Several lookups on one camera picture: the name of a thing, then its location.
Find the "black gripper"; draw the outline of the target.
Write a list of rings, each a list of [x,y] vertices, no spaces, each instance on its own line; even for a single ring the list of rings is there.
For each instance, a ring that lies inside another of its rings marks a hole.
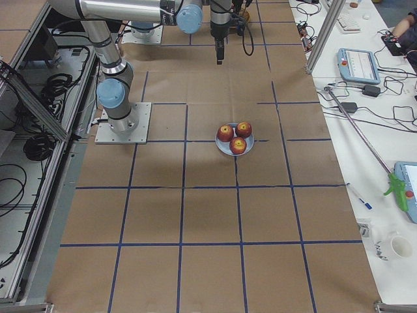
[[[224,38],[229,34],[231,13],[223,9],[210,10],[210,33],[215,41],[216,64],[221,65],[225,55]]]

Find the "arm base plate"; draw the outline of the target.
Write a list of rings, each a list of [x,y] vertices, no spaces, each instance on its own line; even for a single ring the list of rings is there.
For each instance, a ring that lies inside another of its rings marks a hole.
[[[162,41],[163,27],[158,26],[150,31],[140,31],[131,28],[129,23],[121,37],[121,44],[159,45]]]
[[[146,144],[151,119],[151,102],[130,103],[130,115],[115,120],[103,109],[94,142],[97,144]]]

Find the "person hand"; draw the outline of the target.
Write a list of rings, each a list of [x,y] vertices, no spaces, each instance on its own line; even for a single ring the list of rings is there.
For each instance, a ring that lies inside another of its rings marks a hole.
[[[416,23],[416,17],[413,14],[407,14],[393,29],[392,34],[394,37],[399,38],[408,29],[410,29]]]

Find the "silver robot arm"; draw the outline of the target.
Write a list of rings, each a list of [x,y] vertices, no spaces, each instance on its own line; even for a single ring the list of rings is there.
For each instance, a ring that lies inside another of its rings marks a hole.
[[[210,7],[210,33],[216,47],[216,60],[224,59],[224,39],[231,25],[231,1],[50,1],[60,14],[79,20],[102,65],[104,81],[97,97],[115,133],[135,129],[139,119],[133,113],[128,95],[133,68],[122,57],[111,37],[107,20],[130,21],[146,26],[177,26],[183,33],[199,30],[202,7]]]

